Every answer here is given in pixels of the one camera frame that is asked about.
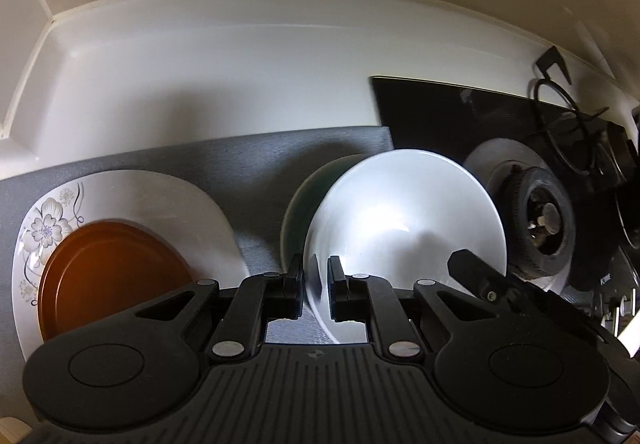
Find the orange plate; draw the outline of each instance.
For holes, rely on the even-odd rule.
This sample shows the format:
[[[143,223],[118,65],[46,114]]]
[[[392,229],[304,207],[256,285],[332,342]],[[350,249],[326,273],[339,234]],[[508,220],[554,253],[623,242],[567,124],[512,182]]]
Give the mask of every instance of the orange plate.
[[[67,236],[44,268],[38,291],[42,338],[156,298],[191,282],[185,263],[150,234],[100,221]]]

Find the white plate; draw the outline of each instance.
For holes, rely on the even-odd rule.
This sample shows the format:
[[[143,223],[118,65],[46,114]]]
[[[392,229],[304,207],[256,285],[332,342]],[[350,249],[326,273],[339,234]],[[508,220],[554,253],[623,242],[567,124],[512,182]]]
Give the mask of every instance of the white plate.
[[[382,276],[398,288],[431,278],[466,289],[449,276],[452,252],[468,249],[506,273],[504,231],[494,203],[464,168],[437,154],[397,150],[363,160],[327,193],[305,242],[306,295],[335,343],[364,342],[362,323],[331,319],[326,261],[344,273]]]
[[[25,359],[42,344],[37,305],[44,264],[66,235],[99,220],[125,220],[145,227],[182,256],[194,281],[214,278],[220,288],[228,288],[249,276],[224,213],[196,186],[134,170],[72,180],[33,204],[18,233],[12,299]],[[50,236],[33,236],[43,227]]]

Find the gray countertop mat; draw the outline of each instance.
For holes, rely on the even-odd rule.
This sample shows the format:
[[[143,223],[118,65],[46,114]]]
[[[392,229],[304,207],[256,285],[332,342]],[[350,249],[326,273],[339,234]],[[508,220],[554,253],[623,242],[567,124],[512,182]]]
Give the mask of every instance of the gray countertop mat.
[[[289,131],[202,141],[99,157],[0,181],[0,416],[37,420],[22,391],[24,359],[15,332],[11,273],[20,225],[47,191],[91,173],[148,170],[182,178],[205,191],[226,214],[251,273],[279,268],[282,217],[298,186],[336,158],[393,149],[385,127]],[[298,321],[274,321],[268,340],[328,343],[308,310]]]

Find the floral plate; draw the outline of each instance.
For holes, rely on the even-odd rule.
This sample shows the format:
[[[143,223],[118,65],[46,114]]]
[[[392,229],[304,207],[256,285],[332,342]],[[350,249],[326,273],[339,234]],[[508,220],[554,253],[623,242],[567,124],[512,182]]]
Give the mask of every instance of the floral plate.
[[[38,287],[49,256],[74,230],[100,220],[133,223],[182,256],[194,280],[237,287],[249,271],[233,230],[216,203],[169,175],[118,170],[58,186],[40,198],[20,227],[12,271],[15,327],[25,359],[42,344]]]

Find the white bowl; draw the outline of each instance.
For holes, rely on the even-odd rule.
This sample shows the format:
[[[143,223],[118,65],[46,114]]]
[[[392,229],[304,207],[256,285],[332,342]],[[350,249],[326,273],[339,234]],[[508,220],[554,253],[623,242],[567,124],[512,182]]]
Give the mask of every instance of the white bowl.
[[[326,334],[340,344],[367,340],[362,323],[331,319],[326,262],[340,256],[344,273],[381,276],[412,289],[430,278],[457,290],[452,252],[468,249],[506,273],[507,251],[494,203],[464,168],[435,153],[396,150],[363,160],[325,196],[305,241],[306,295]]]

